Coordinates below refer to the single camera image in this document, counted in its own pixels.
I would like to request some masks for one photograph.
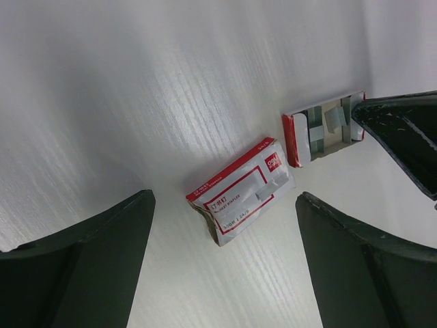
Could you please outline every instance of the white and red box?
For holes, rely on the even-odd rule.
[[[267,137],[186,199],[214,223],[223,246],[294,187],[281,144]]]

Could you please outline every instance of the gray surface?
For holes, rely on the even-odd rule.
[[[434,20],[423,5],[402,5],[3,0],[0,248],[152,188],[156,215],[129,327],[320,327],[294,216],[302,189],[222,249],[184,194],[262,135],[282,137],[281,110],[375,85],[381,96],[435,86],[432,44],[386,28],[413,37],[435,31]],[[407,55],[394,64],[399,49]],[[416,62],[420,73],[402,70],[407,82],[390,77]],[[429,213],[424,233],[395,220],[409,217],[411,202],[429,204],[376,143],[356,147],[327,166],[312,163],[321,176],[298,170],[296,182],[348,214],[386,217],[376,224],[432,243]],[[369,156],[377,159],[363,165]],[[346,196],[344,178],[359,185]],[[399,208],[380,201],[396,197]]]

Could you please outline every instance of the black object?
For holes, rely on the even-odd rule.
[[[437,200],[437,92],[365,100],[353,109],[352,119]]]
[[[349,217],[309,193],[296,202],[324,328],[437,327],[437,250]]]
[[[0,327],[125,328],[155,198],[140,191],[113,208],[0,253]]]

